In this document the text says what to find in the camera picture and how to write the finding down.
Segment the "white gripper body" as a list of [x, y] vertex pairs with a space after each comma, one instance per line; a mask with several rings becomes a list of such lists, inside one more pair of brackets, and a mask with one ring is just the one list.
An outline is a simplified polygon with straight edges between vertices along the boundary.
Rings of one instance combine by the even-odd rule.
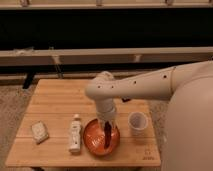
[[95, 102], [97, 110], [97, 118], [103, 122], [113, 121], [117, 110], [112, 99], [98, 100]]

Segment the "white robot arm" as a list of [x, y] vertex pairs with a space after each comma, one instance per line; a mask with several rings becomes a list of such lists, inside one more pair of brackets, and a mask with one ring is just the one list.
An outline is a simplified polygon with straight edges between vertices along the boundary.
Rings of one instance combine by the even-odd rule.
[[115, 122], [114, 100], [167, 100], [161, 171], [213, 171], [213, 61], [173, 66], [117, 80], [102, 72], [85, 94], [100, 123]]

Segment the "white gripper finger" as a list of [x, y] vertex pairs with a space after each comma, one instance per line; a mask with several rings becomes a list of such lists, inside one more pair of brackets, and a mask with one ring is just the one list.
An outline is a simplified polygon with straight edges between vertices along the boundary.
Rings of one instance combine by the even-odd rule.
[[104, 128], [105, 128], [105, 122], [104, 122], [104, 121], [102, 121], [102, 120], [98, 120], [98, 125], [99, 125], [100, 129], [101, 129], [102, 131], [104, 131]]
[[112, 131], [115, 131], [117, 129], [116, 121], [110, 120], [110, 126], [111, 126]]

